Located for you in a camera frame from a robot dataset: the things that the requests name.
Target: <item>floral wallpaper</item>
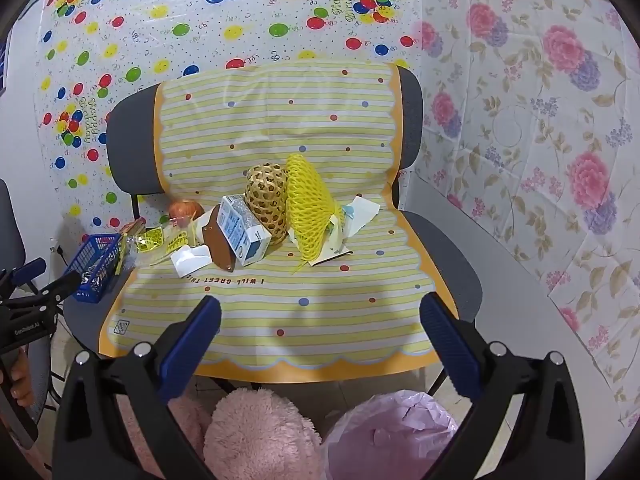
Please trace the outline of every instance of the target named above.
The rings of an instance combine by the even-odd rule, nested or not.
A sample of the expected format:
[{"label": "floral wallpaper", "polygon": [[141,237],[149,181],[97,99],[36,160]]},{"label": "floral wallpaper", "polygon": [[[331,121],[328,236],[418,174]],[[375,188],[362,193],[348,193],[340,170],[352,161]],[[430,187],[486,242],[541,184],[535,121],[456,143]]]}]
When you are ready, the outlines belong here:
[{"label": "floral wallpaper", "polygon": [[640,50],[608,0],[423,0],[412,175],[544,287],[640,416]]}]

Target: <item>blue gripper pad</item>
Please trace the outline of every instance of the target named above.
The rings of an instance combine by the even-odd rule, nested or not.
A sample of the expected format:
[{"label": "blue gripper pad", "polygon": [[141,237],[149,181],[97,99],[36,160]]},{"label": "blue gripper pad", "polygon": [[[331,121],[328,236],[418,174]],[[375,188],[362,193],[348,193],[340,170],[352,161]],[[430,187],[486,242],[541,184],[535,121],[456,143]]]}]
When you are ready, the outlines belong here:
[{"label": "blue gripper pad", "polygon": [[47,270],[47,263],[42,258],[36,258],[35,260],[24,264],[17,269],[14,269],[12,275],[12,285],[21,286],[27,282],[30,282],[34,278],[37,278],[45,270]]},{"label": "blue gripper pad", "polygon": [[480,363],[456,327],[464,321],[453,317],[437,293],[430,292],[420,302],[420,323],[458,394],[472,402],[479,399],[482,396]]},{"label": "blue gripper pad", "polygon": [[222,310],[216,298],[205,296],[196,311],[187,319],[188,325],[159,366],[158,397],[164,403],[182,395],[220,329]]}]

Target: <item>yellow foam fruit net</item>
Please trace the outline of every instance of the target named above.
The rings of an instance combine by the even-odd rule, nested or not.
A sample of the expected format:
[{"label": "yellow foam fruit net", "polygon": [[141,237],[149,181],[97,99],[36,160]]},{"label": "yellow foam fruit net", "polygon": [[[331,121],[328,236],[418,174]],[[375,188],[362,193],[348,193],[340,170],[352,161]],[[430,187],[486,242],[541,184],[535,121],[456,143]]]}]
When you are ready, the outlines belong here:
[{"label": "yellow foam fruit net", "polygon": [[289,155],[287,173],[287,223],[296,234],[302,259],[310,262],[320,255],[331,215],[344,224],[344,213],[305,157],[299,153]]}]

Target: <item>pink plastic bag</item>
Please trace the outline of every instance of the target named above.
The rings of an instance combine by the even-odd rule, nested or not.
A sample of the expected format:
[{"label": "pink plastic bag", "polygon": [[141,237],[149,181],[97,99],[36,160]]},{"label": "pink plastic bag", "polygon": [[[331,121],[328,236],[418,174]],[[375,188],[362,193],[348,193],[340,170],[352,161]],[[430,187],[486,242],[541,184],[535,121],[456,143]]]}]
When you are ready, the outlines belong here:
[{"label": "pink plastic bag", "polygon": [[321,446],[326,480],[420,480],[458,429],[433,397],[400,390],[345,413]]}]

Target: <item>white box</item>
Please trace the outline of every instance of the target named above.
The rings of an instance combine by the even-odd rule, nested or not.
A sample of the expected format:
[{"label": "white box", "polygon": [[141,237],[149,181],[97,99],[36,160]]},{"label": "white box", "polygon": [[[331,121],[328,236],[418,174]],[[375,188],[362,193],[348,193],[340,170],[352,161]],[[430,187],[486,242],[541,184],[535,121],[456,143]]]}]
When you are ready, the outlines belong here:
[{"label": "white box", "polygon": [[264,257],[271,233],[244,203],[244,195],[223,196],[216,221],[240,265],[247,266]]}]

